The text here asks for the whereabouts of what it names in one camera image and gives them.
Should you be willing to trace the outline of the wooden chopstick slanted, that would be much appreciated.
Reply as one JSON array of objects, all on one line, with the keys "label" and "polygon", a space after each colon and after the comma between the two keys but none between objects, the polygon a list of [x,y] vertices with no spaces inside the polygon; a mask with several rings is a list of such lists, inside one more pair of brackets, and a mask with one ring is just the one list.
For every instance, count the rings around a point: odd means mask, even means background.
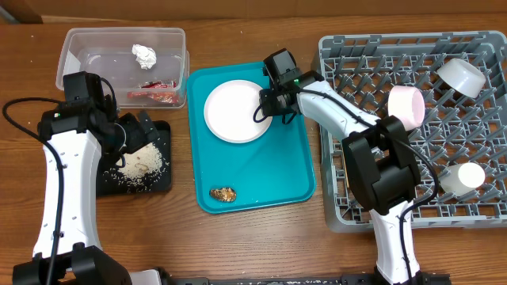
[{"label": "wooden chopstick slanted", "polygon": [[349,188],[349,179],[348,179],[348,173],[347,173],[347,167],[346,167],[345,160],[342,162],[342,165],[343,165],[343,170],[344,170],[344,174],[345,174],[345,186],[346,186],[346,188]]}]

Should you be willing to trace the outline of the grey-green bowl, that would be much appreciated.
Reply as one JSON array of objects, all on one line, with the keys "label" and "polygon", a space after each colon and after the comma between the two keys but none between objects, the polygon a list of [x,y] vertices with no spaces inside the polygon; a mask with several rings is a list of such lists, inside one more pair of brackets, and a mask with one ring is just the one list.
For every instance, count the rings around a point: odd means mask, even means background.
[{"label": "grey-green bowl", "polygon": [[486,83],[485,75],[463,59],[449,60],[436,73],[448,86],[470,98],[476,98]]}]

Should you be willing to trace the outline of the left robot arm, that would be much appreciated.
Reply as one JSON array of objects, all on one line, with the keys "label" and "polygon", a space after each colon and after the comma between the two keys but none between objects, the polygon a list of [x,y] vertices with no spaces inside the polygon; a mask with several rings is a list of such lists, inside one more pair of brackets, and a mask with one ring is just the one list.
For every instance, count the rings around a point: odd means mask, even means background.
[{"label": "left robot arm", "polygon": [[101,249],[96,225],[97,170],[154,140],[145,112],[118,117],[110,104],[58,102],[45,112],[36,139],[47,166],[44,213],[32,260],[14,266],[15,284],[165,284],[160,268],[129,272]]}]

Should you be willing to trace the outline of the brown food scrap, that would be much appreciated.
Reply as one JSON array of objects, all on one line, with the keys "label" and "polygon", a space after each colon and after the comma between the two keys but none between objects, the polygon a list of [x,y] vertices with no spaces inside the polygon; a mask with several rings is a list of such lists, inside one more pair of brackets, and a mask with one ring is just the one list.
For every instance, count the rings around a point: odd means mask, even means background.
[{"label": "brown food scrap", "polygon": [[236,191],[233,188],[211,189],[209,195],[211,198],[224,203],[232,203],[237,198]]}]

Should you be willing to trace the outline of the small white cup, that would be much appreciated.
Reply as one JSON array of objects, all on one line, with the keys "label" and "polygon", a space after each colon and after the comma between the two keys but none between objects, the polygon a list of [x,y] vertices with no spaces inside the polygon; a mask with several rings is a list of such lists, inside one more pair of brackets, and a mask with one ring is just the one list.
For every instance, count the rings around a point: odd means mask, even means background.
[{"label": "small white cup", "polygon": [[479,188],[486,179],[484,169],[477,163],[466,162],[446,168],[448,174],[440,179],[446,193],[462,196]]}]

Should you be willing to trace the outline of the red snack wrapper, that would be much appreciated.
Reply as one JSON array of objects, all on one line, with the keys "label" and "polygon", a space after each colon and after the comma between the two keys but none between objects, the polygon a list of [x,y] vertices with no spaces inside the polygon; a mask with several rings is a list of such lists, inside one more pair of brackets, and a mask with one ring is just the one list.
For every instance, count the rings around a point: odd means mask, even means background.
[{"label": "red snack wrapper", "polygon": [[145,82],[143,85],[139,85],[139,88],[143,91],[128,92],[127,98],[150,98],[161,103],[176,104],[178,95],[175,91],[162,91],[162,89],[174,88],[175,86],[176,82],[170,80]]}]

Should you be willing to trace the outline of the large white plate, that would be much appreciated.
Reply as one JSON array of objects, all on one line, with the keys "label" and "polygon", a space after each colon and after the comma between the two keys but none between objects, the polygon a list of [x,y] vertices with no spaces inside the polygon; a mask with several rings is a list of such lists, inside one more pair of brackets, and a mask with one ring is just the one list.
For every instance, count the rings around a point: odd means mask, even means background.
[{"label": "large white plate", "polygon": [[228,143],[249,143],[269,129],[272,118],[260,106],[261,87],[247,80],[232,80],[214,88],[204,104],[204,119],[213,135]]}]

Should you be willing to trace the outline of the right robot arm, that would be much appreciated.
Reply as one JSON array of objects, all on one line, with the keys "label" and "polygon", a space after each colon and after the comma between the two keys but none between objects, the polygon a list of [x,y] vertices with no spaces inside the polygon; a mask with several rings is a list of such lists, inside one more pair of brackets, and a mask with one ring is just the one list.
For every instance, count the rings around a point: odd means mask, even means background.
[{"label": "right robot arm", "polygon": [[377,242],[376,272],[382,283],[412,284],[420,271],[412,230],[402,213],[414,204],[421,182],[407,132],[425,114],[421,91],[397,85],[380,119],[338,95],[319,73],[299,69],[278,75],[266,70],[270,87],[260,92],[265,116],[301,114],[340,140],[345,169],[356,201],[369,211]]}]

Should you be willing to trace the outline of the white bowl with crumbs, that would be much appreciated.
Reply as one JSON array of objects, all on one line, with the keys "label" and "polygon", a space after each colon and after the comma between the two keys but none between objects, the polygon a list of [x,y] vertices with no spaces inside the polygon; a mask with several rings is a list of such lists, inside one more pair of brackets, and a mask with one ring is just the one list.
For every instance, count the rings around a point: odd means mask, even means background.
[{"label": "white bowl with crumbs", "polygon": [[421,91],[413,86],[394,86],[388,96],[387,112],[399,119],[406,131],[422,125],[425,118],[425,102]]}]

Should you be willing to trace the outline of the white napkin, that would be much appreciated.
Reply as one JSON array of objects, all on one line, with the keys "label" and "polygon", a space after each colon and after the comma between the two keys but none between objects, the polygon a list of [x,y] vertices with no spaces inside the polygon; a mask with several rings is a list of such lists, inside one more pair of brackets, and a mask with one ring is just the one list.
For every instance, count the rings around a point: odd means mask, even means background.
[{"label": "white napkin", "polygon": [[157,56],[153,48],[140,44],[132,45],[132,54],[136,57],[135,61],[143,70],[151,69],[157,62]]}]

